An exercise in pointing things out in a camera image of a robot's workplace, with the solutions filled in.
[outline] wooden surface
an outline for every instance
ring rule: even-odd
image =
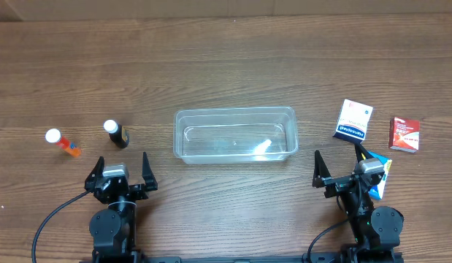
[[[148,152],[159,190],[139,203],[138,243],[150,256],[297,255],[344,218],[312,188],[313,152],[333,175],[353,147],[332,138],[343,99],[372,105],[369,150],[389,156],[386,195],[405,216],[407,262],[452,262],[452,15],[0,23],[0,262],[30,262],[37,227],[83,192],[99,156],[140,181]],[[299,151],[283,163],[188,166],[172,153],[181,109],[288,105]],[[389,120],[421,120],[416,154],[388,149]],[[102,129],[126,125],[118,150]],[[59,128],[73,159],[44,140]],[[38,262],[91,256],[85,197],[58,213]],[[352,242],[348,226],[315,251]]]

